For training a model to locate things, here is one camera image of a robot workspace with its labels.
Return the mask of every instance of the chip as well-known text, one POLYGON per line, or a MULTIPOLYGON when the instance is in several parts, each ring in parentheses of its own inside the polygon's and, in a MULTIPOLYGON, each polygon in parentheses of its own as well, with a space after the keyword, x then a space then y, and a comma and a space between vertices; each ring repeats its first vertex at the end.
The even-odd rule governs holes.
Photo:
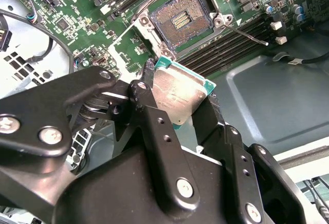
POLYGON ((62 30, 66 30, 70 25, 67 23, 67 21, 64 18, 61 18, 57 21, 57 26, 60 27, 62 30))
POLYGON ((214 26, 202 0, 170 0, 150 18, 171 50, 214 26))

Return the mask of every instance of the connector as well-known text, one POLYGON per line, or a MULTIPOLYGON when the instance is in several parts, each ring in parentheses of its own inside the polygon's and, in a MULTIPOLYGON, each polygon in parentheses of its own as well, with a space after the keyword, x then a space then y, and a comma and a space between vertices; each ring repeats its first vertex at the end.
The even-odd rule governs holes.
POLYGON ((9 30, 1 30, 0 29, 0 51, 7 51, 9 47, 9 42, 11 39, 12 33, 9 30))

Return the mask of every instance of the black cable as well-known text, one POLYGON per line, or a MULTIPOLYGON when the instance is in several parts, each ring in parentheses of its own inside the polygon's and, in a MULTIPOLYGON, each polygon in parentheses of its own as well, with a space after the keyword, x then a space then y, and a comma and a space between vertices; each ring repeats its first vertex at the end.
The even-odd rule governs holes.
POLYGON ((0 14, 0 25, 2 30, 9 30, 6 18, 0 14))
POLYGON ((321 201, 323 202, 323 205, 327 208, 327 210, 329 210, 328 204, 323 200, 322 196, 320 195, 320 193, 318 192, 318 190, 315 188, 315 186, 313 185, 312 181, 308 180, 308 183, 310 183, 310 185, 313 188, 313 190, 315 191, 315 193, 321 199, 321 201))
POLYGON ((68 48, 68 46, 66 44, 64 44, 58 37, 56 37, 55 35, 51 34, 42 25, 32 24, 26 18, 24 18, 22 16, 19 16, 17 14, 14 14, 12 12, 8 12, 8 11, 5 11, 3 9, 0 9, 0 14, 5 15, 5 16, 8 16, 8 17, 11 17, 11 18, 13 18, 15 20, 21 21, 21 22, 23 22, 25 24, 28 24, 30 26, 33 26, 34 28, 38 29, 39 31, 45 33, 47 36, 49 36, 50 38, 52 38, 55 42, 58 43, 58 45, 60 45, 63 48, 63 50, 69 56, 69 69, 68 69, 68 72, 69 73, 72 73, 74 71, 74 67, 73 67, 73 65, 74 65, 74 57, 73 57, 73 54, 72 54, 71 50, 68 48))
POLYGON ((49 43, 46 51, 40 56, 32 56, 31 58, 28 58, 26 62, 38 62, 43 60, 51 52, 52 46, 53 46, 53 39, 49 38, 49 43))

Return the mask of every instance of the metal plate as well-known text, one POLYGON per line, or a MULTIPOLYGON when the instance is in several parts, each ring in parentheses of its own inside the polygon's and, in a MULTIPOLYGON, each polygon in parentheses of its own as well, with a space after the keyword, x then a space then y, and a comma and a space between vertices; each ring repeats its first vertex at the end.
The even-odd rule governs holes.
POLYGON ((166 111, 174 124, 183 125, 207 96, 203 82, 170 65, 154 73, 153 95, 158 108, 166 111))

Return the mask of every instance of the electrolytic capacitor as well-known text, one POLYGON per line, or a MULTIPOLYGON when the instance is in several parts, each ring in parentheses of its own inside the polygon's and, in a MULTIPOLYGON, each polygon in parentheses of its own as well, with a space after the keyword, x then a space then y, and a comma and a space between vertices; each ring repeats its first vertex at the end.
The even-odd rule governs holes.
POLYGON ((268 4, 266 4, 263 9, 267 14, 271 14, 273 12, 273 7, 268 4))
POLYGON ((292 13, 298 15, 303 13, 303 8, 297 4, 294 4, 291 8, 292 13))

